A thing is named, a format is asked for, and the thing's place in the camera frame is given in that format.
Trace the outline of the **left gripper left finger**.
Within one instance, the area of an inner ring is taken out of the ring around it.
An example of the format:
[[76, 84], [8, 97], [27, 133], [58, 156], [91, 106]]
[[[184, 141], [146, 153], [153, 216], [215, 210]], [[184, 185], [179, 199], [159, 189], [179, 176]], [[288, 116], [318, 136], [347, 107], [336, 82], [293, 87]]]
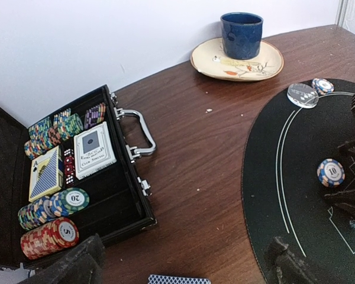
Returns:
[[95, 234], [22, 283], [102, 283], [104, 260], [105, 247]]

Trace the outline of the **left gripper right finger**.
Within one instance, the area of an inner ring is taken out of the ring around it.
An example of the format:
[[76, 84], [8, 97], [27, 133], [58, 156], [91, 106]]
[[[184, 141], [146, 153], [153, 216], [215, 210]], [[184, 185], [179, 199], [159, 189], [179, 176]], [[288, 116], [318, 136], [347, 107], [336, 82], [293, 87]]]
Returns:
[[337, 278], [310, 265], [290, 251], [281, 237], [274, 237], [264, 254], [267, 283], [337, 283]]

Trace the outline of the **blue chips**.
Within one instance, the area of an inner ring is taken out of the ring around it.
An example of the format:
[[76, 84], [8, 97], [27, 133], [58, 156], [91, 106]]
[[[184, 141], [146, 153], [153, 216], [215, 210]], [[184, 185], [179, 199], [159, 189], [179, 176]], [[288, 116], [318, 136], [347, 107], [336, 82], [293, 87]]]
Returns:
[[344, 182], [346, 174], [340, 162], [325, 159], [317, 168], [317, 176], [324, 186], [333, 188]]
[[323, 78], [314, 78], [311, 85], [319, 95], [327, 95], [334, 91], [334, 85]]

